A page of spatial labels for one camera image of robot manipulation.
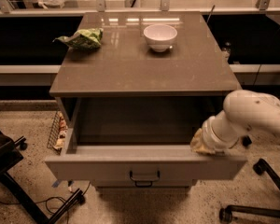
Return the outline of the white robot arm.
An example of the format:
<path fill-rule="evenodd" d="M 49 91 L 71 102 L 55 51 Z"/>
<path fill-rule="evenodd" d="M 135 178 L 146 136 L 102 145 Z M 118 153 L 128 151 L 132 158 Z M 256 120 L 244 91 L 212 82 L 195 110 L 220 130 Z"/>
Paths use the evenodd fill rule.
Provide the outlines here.
<path fill-rule="evenodd" d="M 223 109 L 209 117 L 194 134 L 190 148 L 197 153 L 215 155 L 254 130 L 280 138 L 280 101 L 266 93 L 233 91 L 224 99 Z"/>

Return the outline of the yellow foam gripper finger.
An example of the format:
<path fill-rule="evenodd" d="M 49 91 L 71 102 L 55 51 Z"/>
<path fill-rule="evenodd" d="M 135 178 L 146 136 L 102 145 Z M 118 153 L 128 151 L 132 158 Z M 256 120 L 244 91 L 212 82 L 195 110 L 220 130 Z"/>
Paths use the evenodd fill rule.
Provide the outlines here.
<path fill-rule="evenodd" d="M 190 141 L 190 148 L 193 152 L 205 155 L 213 155 L 215 151 L 203 140 L 203 130 L 199 128 Z"/>

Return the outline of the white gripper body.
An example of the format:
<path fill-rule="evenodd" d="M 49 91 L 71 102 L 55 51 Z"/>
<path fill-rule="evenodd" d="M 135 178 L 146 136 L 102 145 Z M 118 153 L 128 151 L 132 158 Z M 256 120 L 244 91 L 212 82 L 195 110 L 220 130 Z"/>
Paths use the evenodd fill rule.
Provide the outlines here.
<path fill-rule="evenodd" d="M 225 115 L 210 117 L 202 126 L 203 143 L 212 153 L 223 152 L 237 142 L 237 134 Z"/>

